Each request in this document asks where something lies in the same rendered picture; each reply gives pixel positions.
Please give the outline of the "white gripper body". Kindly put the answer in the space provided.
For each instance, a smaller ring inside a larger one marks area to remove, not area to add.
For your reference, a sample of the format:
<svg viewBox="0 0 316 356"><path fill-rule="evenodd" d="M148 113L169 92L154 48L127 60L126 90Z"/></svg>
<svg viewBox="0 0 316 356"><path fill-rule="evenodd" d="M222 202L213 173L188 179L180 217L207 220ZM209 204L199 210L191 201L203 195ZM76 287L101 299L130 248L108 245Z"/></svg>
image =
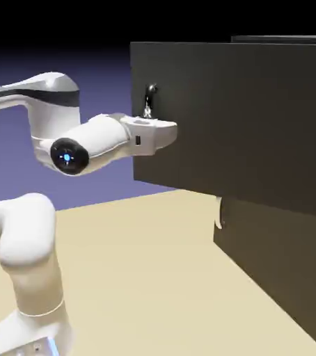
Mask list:
<svg viewBox="0 0 316 356"><path fill-rule="evenodd" d="M177 139L177 123L154 120L154 153L168 147Z"/></svg>

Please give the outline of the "curved shiny metal door handle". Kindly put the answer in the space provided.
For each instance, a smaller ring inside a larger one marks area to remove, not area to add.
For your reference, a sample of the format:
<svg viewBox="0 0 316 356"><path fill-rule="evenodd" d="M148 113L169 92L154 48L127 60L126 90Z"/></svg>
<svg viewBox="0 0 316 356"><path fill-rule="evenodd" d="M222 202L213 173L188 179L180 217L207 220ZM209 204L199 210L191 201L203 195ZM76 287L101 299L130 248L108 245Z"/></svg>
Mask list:
<svg viewBox="0 0 316 356"><path fill-rule="evenodd" d="M158 87L156 83L148 84L145 88L145 97L144 97L144 109L143 117L145 119L154 119L153 115L153 99L154 95L157 92Z"/></svg>

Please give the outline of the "dark grey large cabinet door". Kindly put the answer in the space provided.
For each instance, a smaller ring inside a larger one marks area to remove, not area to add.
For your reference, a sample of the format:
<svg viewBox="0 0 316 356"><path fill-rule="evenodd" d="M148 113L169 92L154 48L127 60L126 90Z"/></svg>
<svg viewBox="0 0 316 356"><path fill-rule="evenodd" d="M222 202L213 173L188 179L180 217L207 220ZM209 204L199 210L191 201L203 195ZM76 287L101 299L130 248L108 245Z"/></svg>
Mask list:
<svg viewBox="0 0 316 356"><path fill-rule="evenodd" d="M132 113L145 88L177 140L134 178L316 216L316 44L134 42Z"/></svg>

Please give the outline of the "dark grey cabinet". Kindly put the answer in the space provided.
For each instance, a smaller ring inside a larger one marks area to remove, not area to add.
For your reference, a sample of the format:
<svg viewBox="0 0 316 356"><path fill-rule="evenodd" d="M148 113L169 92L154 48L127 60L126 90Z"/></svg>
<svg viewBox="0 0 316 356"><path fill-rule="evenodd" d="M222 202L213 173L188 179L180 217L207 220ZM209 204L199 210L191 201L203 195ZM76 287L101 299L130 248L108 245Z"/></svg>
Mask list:
<svg viewBox="0 0 316 356"><path fill-rule="evenodd" d="M257 44L316 44L316 36L300 35L241 35L235 36L229 43L257 43Z"/></svg>

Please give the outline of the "dark grey small cabinet door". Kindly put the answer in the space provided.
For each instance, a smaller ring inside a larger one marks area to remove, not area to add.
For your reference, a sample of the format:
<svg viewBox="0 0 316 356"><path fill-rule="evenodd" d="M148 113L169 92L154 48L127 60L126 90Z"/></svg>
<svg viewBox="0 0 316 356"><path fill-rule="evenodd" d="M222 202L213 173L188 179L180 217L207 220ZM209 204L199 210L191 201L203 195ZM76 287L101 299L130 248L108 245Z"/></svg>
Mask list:
<svg viewBox="0 0 316 356"><path fill-rule="evenodd" d="M214 242L316 341L316 216L223 198Z"/></svg>

